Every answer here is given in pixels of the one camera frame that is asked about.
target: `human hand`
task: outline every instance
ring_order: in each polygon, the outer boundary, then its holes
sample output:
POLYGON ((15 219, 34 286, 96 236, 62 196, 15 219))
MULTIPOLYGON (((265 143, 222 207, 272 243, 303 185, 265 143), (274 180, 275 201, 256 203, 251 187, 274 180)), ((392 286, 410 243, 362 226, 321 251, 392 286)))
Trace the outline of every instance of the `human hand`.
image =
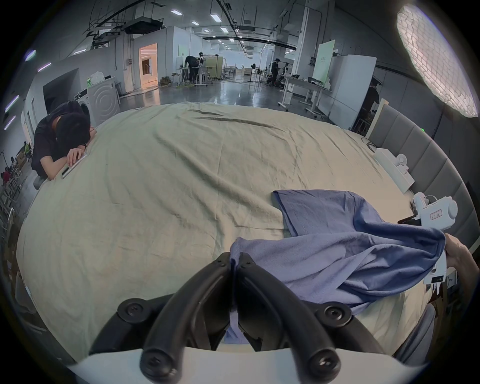
POLYGON ((70 151, 68 151, 67 162, 69 167, 75 164, 77 160, 79 160, 80 157, 83 155, 83 153, 84 150, 81 148, 72 148, 70 151))
POLYGON ((445 252, 447 256, 447 267, 458 268, 459 263, 470 255, 468 248, 463 245, 455 236, 445 233, 445 252))

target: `blue cloth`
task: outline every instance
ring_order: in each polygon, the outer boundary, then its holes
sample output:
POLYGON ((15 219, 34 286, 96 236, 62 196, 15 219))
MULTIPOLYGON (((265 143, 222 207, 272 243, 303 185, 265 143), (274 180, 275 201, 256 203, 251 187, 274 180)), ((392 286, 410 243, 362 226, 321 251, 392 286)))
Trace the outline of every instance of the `blue cloth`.
MULTIPOLYGON (((339 301, 354 314, 421 281, 445 247, 434 228, 383 221, 362 197, 348 191, 274 191, 292 237, 237 238, 230 255, 248 253, 300 299, 339 301)), ((225 341, 245 343, 236 322, 225 341)))

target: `white fabric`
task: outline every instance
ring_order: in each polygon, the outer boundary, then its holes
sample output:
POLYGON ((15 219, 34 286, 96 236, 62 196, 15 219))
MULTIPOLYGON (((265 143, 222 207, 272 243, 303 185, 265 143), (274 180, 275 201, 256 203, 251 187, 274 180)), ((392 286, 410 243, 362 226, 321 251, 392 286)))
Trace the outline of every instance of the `white fabric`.
MULTIPOLYGON (((109 119, 65 179, 40 188, 17 259, 45 324, 76 360, 125 299, 175 292, 236 237, 281 239, 276 189, 349 190, 412 214, 360 136, 292 113, 181 103, 109 119)), ((419 283, 359 318, 393 353, 430 298, 419 283)))

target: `black t-shirt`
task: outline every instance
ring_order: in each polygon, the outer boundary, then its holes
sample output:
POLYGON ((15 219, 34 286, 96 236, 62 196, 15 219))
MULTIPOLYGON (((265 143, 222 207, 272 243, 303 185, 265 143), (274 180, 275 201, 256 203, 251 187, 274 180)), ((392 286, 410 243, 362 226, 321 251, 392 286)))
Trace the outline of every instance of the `black t-shirt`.
POLYGON ((51 113, 45 116, 35 129, 35 138, 32 157, 32 169, 35 170, 39 176, 47 178, 47 174, 40 163, 40 159, 45 156, 52 156, 53 161, 66 156, 67 154, 61 150, 57 136, 52 129, 52 122, 58 117, 67 113, 84 113, 80 104, 76 101, 67 101, 56 107, 51 113))

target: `white partition wall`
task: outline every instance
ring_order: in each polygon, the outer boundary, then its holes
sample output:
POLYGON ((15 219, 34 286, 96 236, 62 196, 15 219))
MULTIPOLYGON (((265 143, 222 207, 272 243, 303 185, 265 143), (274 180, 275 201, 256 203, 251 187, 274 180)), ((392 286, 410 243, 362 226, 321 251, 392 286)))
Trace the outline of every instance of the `white partition wall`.
POLYGON ((351 129, 367 94, 377 58, 347 55, 332 58, 330 92, 323 92, 317 107, 334 124, 351 129))

